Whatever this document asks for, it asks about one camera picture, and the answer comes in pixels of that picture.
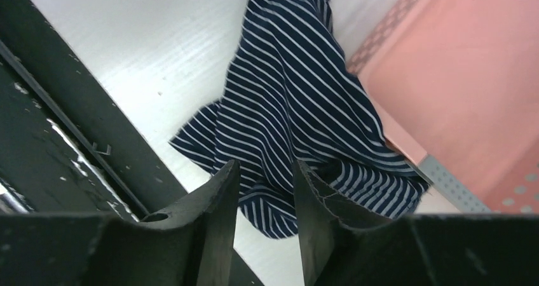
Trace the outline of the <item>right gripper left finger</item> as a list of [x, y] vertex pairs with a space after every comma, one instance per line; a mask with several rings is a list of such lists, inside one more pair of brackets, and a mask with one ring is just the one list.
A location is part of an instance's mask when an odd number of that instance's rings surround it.
[[227, 285], [240, 166], [142, 222], [112, 213], [3, 214], [2, 285]]

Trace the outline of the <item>navy striped underwear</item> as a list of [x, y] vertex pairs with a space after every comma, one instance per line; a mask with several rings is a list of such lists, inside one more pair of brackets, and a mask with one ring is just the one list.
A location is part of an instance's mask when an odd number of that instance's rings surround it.
[[297, 160], [389, 219], [414, 212], [428, 190], [387, 146], [374, 106], [347, 71], [329, 0], [248, 0], [222, 97], [170, 145], [210, 174], [238, 161], [239, 209], [272, 239], [297, 234]]

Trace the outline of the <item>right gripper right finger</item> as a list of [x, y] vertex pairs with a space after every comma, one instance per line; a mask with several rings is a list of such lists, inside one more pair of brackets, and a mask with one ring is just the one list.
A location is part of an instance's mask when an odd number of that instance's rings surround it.
[[293, 167], [307, 285], [537, 285], [538, 216], [412, 214], [354, 204], [307, 164]]

